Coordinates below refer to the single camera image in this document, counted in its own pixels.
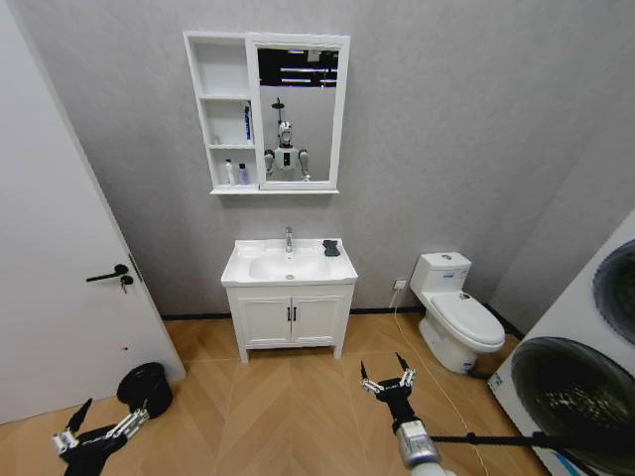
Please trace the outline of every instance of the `stacked washer dryer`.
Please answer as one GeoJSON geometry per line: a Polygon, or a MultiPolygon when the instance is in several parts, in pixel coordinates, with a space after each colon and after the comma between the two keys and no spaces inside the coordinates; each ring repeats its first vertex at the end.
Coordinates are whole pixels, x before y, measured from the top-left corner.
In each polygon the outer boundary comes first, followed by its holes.
{"type": "MultiPolygon", "coordinates": [[[[630,441],[571,453],[601,475],[635,475],[635,210],[489,380],[523,434],[630,441]]],[[[536,449],[555,476],[584,474],[536,449]]]]}

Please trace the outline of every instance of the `chrome faucet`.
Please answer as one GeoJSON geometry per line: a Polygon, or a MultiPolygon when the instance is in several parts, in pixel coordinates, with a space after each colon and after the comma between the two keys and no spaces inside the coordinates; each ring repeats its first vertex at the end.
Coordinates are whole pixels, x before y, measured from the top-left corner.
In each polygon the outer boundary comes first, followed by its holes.
{"type": "Polygon", "coordinates": [[[287,253],[294,251],[293,242],[291,241],[294,236],[294,229],[291,226],[287,227],[287,253]]]}

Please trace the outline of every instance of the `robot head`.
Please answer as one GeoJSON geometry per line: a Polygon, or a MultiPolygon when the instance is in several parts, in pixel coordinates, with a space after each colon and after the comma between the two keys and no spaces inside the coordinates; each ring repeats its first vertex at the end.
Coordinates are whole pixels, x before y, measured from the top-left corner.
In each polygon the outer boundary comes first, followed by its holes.
{"type": "Polygon", "coordinates": [[[278,137],[280,138],[281,146],[291,146],[291,139],[293,133],[291,131],[291,122],[282,121],[278,127],[278,137]]]}

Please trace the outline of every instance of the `baseboard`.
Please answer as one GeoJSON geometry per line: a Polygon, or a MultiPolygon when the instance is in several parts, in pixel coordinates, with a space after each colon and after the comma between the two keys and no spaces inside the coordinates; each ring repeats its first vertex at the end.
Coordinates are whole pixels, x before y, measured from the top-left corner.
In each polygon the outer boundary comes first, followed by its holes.
{"type": "MultiPolygon", "coordinates": [[[[394,307],[365,307],[351,309],[351,314],[388,314],[394,312],[394,307]]],[[[423,312],[421,306],[398,307],[397,312],[423,312]]],[[[207,312],[205,314],[163,314],[162,320],[213,320],[213,319],[229,319],[230,312],[207,312]]]]}
{"type": "MultiPolygon", "coordinates": [[[[511,334],[521,340],[525,337],[520,330],[516,328],[514,324],[508,321],[505,317],[503,317],[500,312],[498,312],[494,307],[490,304],[484,304],[487,309],[496,316],[496,318],[503,324],[503,328],[505,329],[506,334],[511,334]]],[[[424,312],[426,310],[422,305],[412,305],[406,307],[398,307],[397,312],[424,312]]],[[[388,314],[394,312],[394,307],[359,307],[355,309],[351,309],[351,314],[388,314]]],[[[205,314],[164,314],[161,316],[162,320],[172,321],[172,320],[214,320],[214,319],[229,319],[231,318],[230,312],[207,312],[205,314]]]]}
{"type": "MultiPolygon", "coordinates": [[[[425,308],[421,305],[408,307],[397,307],[397,312],[423,312],[425,308]]],[[[361,307],[351,309],[351,314],[389,314],[395,311],[394,307],[361,307]]]]}
{"type": "Polygon", "coordinates": [[[205,314],[163,314],[162,320],[213,320],[230,319],[230,312],[207,312],[205,314]]]}
{"type": "Polygon", "coordinates": [[[503,317],[501,313],[498,312],[494,307],[492,307],[490,304],[484,304],[484,306],[487,307],[487,310],[489,310],[492,314],[496,316],[496,318],[500,321],[501,324],[503,324],[503,329],[505,329],[506,334],[511,334],[514,337],[516,337],[518,340],[522,340],[523,337],[525,337],[525,334],[523,334],[520,330],[518,330],[518,328],[516,328],[516,326],[512,324],[509,320],[503,317]]]}

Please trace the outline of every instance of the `white door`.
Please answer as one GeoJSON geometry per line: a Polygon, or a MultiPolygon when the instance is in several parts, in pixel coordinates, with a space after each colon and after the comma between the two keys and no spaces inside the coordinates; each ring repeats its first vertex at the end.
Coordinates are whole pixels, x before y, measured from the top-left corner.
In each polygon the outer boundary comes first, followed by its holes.
{"type": "Polygon", "coordinates": [[[145,362],[185,374],[24,32],[0,0],[0,422],[114,395],[145,362]],[[117,264],[127,294],[86,282],[117,264]]]}
{"type": "Polygon", "coordinates": [[[335,325],[340,321],[343,296],[292,299],[292,340],[302,345],[335,341],[335,325]]]}
{"type": "Polygon", "coordinates": [[[242,297],[238,306],[248,347],[275,347],[290,341],[290,297],[242,297]]]}

